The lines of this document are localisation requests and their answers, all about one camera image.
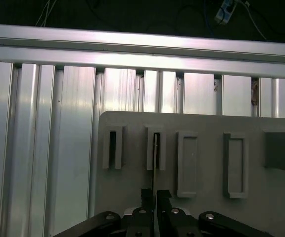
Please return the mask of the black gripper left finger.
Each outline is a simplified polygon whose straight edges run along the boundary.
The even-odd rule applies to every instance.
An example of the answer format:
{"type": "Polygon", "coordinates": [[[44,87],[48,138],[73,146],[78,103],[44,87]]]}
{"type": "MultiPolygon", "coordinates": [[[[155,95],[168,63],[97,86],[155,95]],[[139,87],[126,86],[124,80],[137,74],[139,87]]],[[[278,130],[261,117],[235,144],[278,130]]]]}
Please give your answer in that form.
{"type": "Polygon", "coordinates": [[[112,211],[101,212],[55,236],[57,237],[153,237],[154,193],[141,189],[140,207],[128,208],[121,217],[112,211]]]}

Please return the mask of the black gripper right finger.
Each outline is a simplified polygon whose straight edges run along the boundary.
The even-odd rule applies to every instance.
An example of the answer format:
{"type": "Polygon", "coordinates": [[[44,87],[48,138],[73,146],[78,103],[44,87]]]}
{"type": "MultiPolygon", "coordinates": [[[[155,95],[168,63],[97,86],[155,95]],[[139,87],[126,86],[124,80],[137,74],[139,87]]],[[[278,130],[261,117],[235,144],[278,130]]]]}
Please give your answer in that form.
{"type": "Polygon", "coordinates": [[[158,190],[157,219],[162,237],[270,237],[268,232],[255,229],[217,212],[206,211],[194,218],[185,210],[171,205],[169,190],[158,190]]]}

